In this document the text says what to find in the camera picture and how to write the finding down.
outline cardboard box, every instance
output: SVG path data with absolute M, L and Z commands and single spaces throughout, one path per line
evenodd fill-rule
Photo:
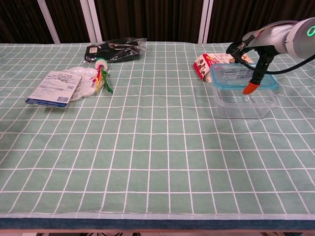
M 246 54 L 242 56 L 242 59 L 244 59 L 248 63 L 253 62 Z M 197 60 L 193 64 L 193 67 L 195 68 L 201 80 L 211 83 L 212 78 L 210 73 L 210 67 L 213 64 L 218 63 L 235 63 L 235 59 L 230 54 L 225 53 L 216 54 L 204 53 L 197 58 Z

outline clear plastic container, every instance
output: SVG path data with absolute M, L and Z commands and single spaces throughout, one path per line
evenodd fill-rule
M 213 92 L 222 118 L 263 118 L 276 106 L 277 98 L 272 89 L 278 83 L 271 75 L 265 75 L 261 86 L 252 94 L 243 89 L 252 78 L 252 71 L 239 64 L 214 64 L 211 66 Z
M 222 118 L 263 118 L 277 103 L 276 96 L 268 89 L 244 95 L 240 89 L 212 88 Z

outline black cable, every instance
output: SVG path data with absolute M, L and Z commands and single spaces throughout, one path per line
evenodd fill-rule
M 255 67 L 252 67 L 250 65 L 247 64 L 247 62 L 245 62 L 244 60 L 241 61 L 241 64 L 243 64 L 244 66 L 246 66 L 248 69 L 250 70 L 253 70 L 253 71 L 256 71 L 256 72 L 260 72 L 260 73 L 265 73 L 267 75 L 280 75 L 280 74 L 284 74 L 284 73 L 287 73 L 287 72 L 290 72 L 292 70 L 295 70 L 307 63 L 309 63 L 310 61 L 314 60 L 315 59 L 315 54 L 307 59 L 305 59 L 304 61 L 288 68 L 288 69 L 285 69 L 285 70 L 279 70 L 279 71 L 262 71 L 262 70 L 258 70 L 256 69 Z

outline plastic bag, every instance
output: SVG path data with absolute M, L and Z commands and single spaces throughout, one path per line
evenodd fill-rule
M 146 51 L 146 38 L 121 38 L 90 45 L 84 55 L 84 61 L 93 63 L 97 58 L 107 62 L 120 62 L 139 58 Z

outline white paint palette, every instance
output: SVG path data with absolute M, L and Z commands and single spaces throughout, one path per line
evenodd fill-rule
M 82 97 L 92 96 L 96 91 L 96 83 L 93 83 L 93 78 L 97 75 L 97 70 L 93 68 L 74 67 L 69 71 L 73 74 L 82 76 L 77 88 L 72 95 L 70 102 L 79 100 Z

